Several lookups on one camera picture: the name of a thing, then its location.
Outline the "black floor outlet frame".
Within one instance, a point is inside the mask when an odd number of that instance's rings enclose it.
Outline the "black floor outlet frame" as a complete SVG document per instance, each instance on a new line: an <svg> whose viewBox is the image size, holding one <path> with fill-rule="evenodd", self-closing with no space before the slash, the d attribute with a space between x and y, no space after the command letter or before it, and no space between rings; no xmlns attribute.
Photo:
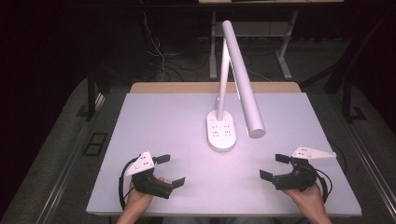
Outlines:
<svg viewBox="0 0 396 224"><path fill-rule="evenodd" d="M82 154L84 156L98 156L105 145L106 138L107 133L93 133Z"/></svg>

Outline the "white metal desk frame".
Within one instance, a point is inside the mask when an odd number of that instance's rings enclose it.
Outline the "white metal desk frame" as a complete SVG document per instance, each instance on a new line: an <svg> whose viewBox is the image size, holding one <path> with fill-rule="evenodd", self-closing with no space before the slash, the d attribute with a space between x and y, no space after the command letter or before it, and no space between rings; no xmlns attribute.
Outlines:
<svg viewBox="0 0 396 224"><path fill-rule="evenodd" d="M279 67L286 80L292 80L292 75L285 59L285 53L290 42L291 34L297 20L298 11L293 10L288 21L237 21L233 24L236 36L242 37L281 37L282 45L275 51ZM217 21L217 14L212 13L209 77L218 77L216 61L216 38L223 36L221 23Z"/></svg>

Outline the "black metal stand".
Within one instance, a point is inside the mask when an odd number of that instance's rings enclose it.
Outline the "black metal stand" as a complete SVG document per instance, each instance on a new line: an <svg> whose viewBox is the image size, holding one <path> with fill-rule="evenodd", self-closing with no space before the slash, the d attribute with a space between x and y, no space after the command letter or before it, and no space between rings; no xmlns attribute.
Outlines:
<svg viewBox="0 0 396 224"><path fill-rule="evenodd" d="M85 117L90 121L96 112L96 106L100 96L108 93L108 83L103 72L91 71L87 77L88 103L80 108L78 117Z"/></svg>
<svg viewBox="0 0 396 224"><path fill-rule="evenodd" d="M351 41L325 90L343 89L342 112L348 120L352 86L360 89L389 124L396 124L396 9L385 14L368 32Z"/></svg>

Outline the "person's right hand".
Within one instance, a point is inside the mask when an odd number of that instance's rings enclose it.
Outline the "person's right hand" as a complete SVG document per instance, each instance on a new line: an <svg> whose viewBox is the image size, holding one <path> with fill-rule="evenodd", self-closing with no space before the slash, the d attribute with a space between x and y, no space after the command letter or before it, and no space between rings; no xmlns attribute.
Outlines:
<svg viewBox="0 0 396 224"><path fill-rule="evenodd" d="M305 217L315 219L325 213L324 203L321 197L321 191L317 184L304 191L297 189L285 189L283 193L287 194Z"/></svg>

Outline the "white desk lamp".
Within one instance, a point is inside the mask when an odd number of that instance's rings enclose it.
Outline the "white desk lamp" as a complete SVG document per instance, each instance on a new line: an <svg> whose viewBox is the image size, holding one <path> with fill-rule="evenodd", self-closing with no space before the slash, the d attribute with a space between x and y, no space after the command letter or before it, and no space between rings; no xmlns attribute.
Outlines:
<svg viewBox="0 0 396 224"><path fill-rule="evenodd" d="M233 116L225 110L229 69L233 71L234 84L242 106L247 135L252 139L258 139L266 135L261 112L256 102L232 23L224 21L222 31L224 38L217 106L207 114L205 120L207 142L217 152L230 151L236 143Z"/></svg>

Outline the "person's left hand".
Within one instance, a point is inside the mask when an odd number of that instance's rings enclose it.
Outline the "person's left hand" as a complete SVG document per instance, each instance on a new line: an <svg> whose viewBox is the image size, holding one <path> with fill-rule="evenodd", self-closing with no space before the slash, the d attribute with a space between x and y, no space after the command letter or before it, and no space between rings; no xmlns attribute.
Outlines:
<svg viewBox="0 0 396 224"><path fill-rule="evenodd" d="M131 183L124 211L128 215L136 215L139 217L149 207L153 198L153 195L137 191L134 187L134 183Z"/></svg>

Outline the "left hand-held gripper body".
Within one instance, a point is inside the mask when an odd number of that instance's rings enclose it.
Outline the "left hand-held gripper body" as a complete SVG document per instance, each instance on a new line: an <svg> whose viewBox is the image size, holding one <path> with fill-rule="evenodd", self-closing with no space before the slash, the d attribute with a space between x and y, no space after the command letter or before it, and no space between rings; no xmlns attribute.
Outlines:
<svg viewBox="0 0 396 224"><path fill-rule="evenodd" d="M156 197L168 199L173 187L154 176L155 163L148 151L127 163L123 170L124 176L131 176L137 191Z"/></svg>

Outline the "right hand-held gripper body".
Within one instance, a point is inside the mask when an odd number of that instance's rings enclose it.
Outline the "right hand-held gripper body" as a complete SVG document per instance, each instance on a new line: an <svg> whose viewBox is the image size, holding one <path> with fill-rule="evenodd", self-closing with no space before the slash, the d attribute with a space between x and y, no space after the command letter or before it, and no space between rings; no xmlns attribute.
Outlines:
<svg viewBox="0 0 396 224"><path fill-rule="evenodd" d="M335 158L335 152L326 152L311 147L298 147L289 157L292 171L285 175L274 175L272 183L276 189L304 191L312 187L317 179L319 179L322 187L327 189L326 182L318 175L318 170L309 161Z"/></svg>

